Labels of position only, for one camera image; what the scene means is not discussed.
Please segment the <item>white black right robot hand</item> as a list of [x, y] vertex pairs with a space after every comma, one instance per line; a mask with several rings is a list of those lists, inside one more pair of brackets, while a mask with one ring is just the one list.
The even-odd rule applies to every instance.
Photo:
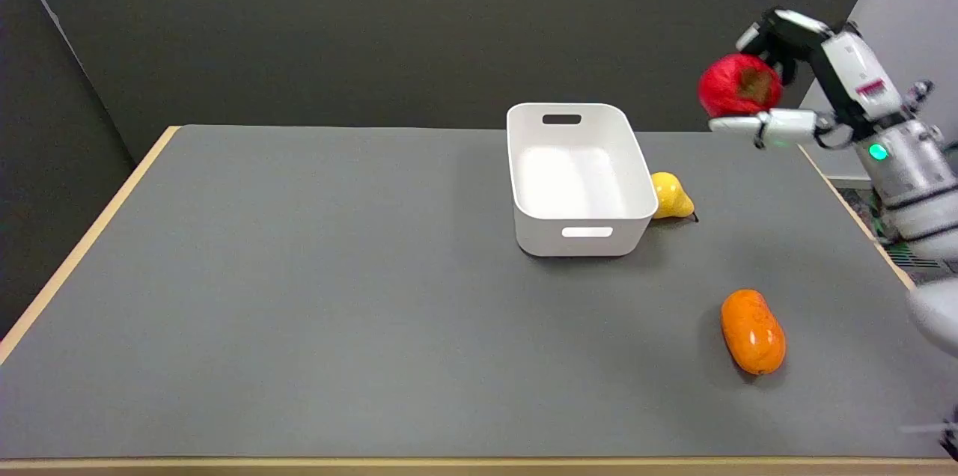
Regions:
[[[784, 88], [807, 64], [829, 107], [782, 108]], [[817, 143], [838, 129], [849, 143], [917, 117], [935, 90], [920, 80], [901, 93], [851, 20], [827, 25], [795, 10], [774, 6], [736, 41], [736, 52], [702, 73], [698, 100], [713, 132], [749, 135], [756, 148]]]

